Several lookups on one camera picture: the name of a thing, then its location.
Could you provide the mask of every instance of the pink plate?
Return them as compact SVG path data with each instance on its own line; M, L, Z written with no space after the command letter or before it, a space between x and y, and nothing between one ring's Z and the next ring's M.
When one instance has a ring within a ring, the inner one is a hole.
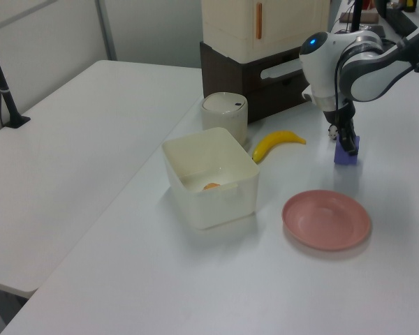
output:
M291 197L282 209L287 230L301 243L321 250L359 244L371 221L361 204L334 191L306 191Z

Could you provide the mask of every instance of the table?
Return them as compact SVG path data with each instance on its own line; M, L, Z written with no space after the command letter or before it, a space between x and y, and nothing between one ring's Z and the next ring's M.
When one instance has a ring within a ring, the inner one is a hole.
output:
M30 297L201 96L201 74L99 61L0 130L0 289Z
M168 138L201 129L198 104ZM251 124L249 153L278 129L307 144L260 164L254 215L204 231L180 214L157 148L3 335L419 334L419 74L356 110L357 166L333 164L310 103ZM284 203L316 188L365 207L365 243L329 253L285 233Z

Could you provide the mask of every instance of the yellow banana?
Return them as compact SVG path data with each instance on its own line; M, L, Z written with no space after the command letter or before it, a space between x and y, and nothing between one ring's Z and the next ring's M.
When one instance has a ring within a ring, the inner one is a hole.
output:
M256 146L253 152L253 161L259 163L275 145L285 142L297 142L306 144L304 138L299 137L292 131L275 131L265 136Z

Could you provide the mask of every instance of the orange object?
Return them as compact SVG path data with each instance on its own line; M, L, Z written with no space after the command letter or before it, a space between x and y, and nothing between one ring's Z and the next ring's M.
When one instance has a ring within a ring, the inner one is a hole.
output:
M216 184L216 183L209 183L208 185L206 185L203 190L207 190L209 188L213 188L213 187L217 187L220 186L220 184Z
M261 2L256 4L256 38L263 37L263 5Z

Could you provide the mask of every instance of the cabinet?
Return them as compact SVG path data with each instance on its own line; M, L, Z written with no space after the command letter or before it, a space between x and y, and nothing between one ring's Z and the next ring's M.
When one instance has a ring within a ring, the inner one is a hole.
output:
M330 0L202 0L203 42L245 64L328 28Z

